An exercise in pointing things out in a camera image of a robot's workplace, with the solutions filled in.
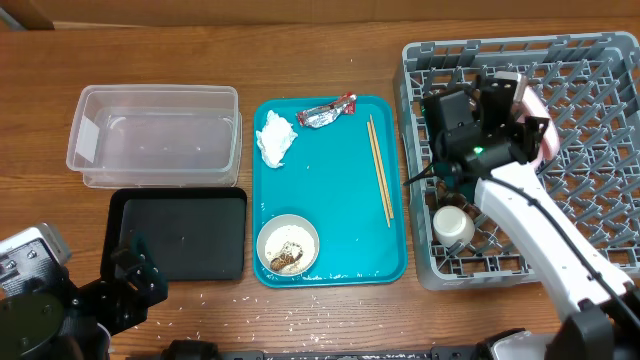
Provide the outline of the white round plate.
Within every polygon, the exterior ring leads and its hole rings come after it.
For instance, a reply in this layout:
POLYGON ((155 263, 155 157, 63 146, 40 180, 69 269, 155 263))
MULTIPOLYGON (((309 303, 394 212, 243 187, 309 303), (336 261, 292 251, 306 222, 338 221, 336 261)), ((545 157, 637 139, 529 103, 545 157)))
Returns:
POLYGON ((547 108, 530 86, 525 88, 518 107, 521 113, 519 123, 524 123, 528 118, 538 121, 535 127, 537 153, 530 162, 533 167, 538 167, 544 160, 552 160, 558 154, 561 141, 547 108))

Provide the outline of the beige cup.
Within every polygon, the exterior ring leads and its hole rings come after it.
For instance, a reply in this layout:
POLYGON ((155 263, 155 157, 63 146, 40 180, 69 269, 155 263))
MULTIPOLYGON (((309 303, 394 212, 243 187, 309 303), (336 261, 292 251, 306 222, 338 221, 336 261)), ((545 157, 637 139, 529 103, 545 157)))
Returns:
POLYGON ((436 211, 432 220, 437 241, 448 248, 458 244, 466 246, 475 233, 471 217, 455 206, 443 206, 436 211))

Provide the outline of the wooden chopstick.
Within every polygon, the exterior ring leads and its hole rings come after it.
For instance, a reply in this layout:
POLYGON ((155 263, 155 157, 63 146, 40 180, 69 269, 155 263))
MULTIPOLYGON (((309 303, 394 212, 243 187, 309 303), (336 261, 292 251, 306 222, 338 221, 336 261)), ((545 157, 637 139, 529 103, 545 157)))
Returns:
POLYGON ((386 202, 387 202, 387 206, 388 206, 388 210, 389 210, 389 214, 390 214, 390 223, 391 223, 391 221, 395 218, 395 216, 394 216, 394 212, 393 212, 393 206, 392 206, 389 187, 388 187, 388 183, 387 183, 387 177, 386 177, 386 173, 385 173, 384 162, 382 160, 382 154, 381 154, 381 149, 380 149, 380 145, 379 145, 379 140, 378 140, 376 127, 375 127, 375 123, 374 123, 374 119, 373 119, 372 115, 369 116, 369 121, 371 122, 371 128, 372 128, 373 138, 374 138, 374 144, 375 144, 375 148, 376 148, 376 155, 377 155, 378 161, 379 161, 379 167, 380 167, 380 172, 381 172, 381 176, 382 176, 384 193, 385 193, 385 196, 386 196, 386 202))
POLYGON ((380 197, 381 197, 382 206, 383 206, 383 210, 384 210, 384 215, 385 215, 385 219, 386 219, 386 224, 387 224, 387 228, 390 228, 390 214, 389 214, 389 210, 388 210, 388 206, 387 206, 387 202, 386 202, 386 196, 385 196, 385 193, 384 193, 382 176, 381 176, 381 172, 380 172, 378 157, 376 155, 376 148, 375 148, 375 144, 374 144, 373 132, 372 132, 371 122, 370 121, 367 122, 367 130, 368 130, 368 136, 369 136, 369 143, 370 143, 370 147, 371 147, 371 153, 372 153, 374 166, 375 166, 375 171, 376 171, 377 182, 378 182, 378 186, 379 186, 380 197))

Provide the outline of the red silver snack wrapper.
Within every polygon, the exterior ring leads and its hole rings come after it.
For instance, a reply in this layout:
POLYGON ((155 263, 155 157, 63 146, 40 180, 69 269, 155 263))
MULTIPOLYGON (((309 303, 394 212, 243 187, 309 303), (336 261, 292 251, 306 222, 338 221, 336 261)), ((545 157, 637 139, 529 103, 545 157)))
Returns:
POLYGON ((348 92, 329 104, 300 111, 296 118, 301 126, 318 129, 333 123, 341 115, 353 115, 356 101, 357 95, 348 92))

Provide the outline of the grey bowl with food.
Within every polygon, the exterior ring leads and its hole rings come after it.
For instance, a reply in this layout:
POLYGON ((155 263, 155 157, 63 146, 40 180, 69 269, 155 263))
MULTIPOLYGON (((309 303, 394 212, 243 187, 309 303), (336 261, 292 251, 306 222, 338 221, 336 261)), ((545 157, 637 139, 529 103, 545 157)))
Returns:
POLYGON ((256 253, 269 275, 303 275, 314 265, 320 250, 315 227, 305 218, 279 215, 264 224, 256 239, 256 253))

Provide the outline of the white napkin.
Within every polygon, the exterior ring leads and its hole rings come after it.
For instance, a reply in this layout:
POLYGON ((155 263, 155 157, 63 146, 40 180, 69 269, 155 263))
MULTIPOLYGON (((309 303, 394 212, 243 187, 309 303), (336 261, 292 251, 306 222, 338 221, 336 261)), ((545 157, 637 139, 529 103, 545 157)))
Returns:
POLYGON ((256 144, 264 163, 273 169, 282 167, 282 160, 297 137, 291 123, 269 110, 264 127, 256 131, 256 144))

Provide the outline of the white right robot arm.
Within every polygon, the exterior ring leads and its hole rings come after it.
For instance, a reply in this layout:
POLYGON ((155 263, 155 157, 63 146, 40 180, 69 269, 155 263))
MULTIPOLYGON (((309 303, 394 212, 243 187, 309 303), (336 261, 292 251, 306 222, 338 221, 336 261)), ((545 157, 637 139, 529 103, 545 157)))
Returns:
POLYGON ((554 122, 525 76, 499 71, 420 101, 433 158, 448 183, 510 238, 556 309, 554 335, 514 329, 476 347, 478 359, 636 359, 639 288, 581 234, 535 169, 559 151, 554 122))

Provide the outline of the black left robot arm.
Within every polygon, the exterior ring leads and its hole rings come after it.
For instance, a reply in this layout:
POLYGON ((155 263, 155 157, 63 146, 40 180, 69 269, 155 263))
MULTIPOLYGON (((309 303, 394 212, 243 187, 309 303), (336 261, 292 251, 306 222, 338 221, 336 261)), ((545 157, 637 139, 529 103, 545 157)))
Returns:
POLYGON ((105 274, 83 286, 70 279, 70 258, 47 223, 2 240, 2 358, 106 359, 113 336, 145 322, 168 297, 141 237, 106 251, 105 274))

